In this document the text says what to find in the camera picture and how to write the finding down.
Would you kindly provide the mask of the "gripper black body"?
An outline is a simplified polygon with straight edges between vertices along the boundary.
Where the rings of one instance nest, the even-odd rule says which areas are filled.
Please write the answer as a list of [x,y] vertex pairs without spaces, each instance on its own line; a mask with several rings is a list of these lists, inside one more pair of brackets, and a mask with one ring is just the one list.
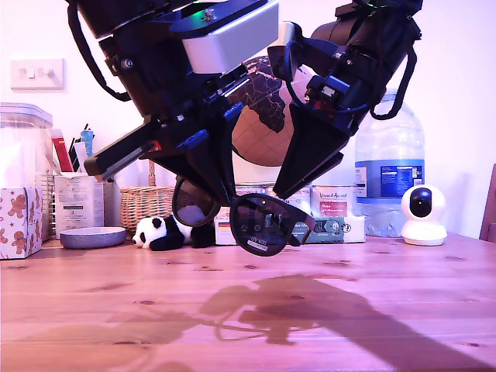
[[303,65],[315,75],[306,85],[304,100],[290,90],[296,130],[306,126],[330,136],[354,135],[377,94],[385,91],[387,74],[379,62],[353,47],[292,46],[290,78]]
[[243,106],[227,95],[246,82],[244,65],[225,73],[196,74],[182,43],[165,36],[151,41],[107,36],[99,46],[108,68],[126,88],[114,96],[133,102],[144,122],[88,158],[84,167],[90,175],[109,178],[148,152],[156,140],[189,144],[218,116],[226,117],[233,131]]

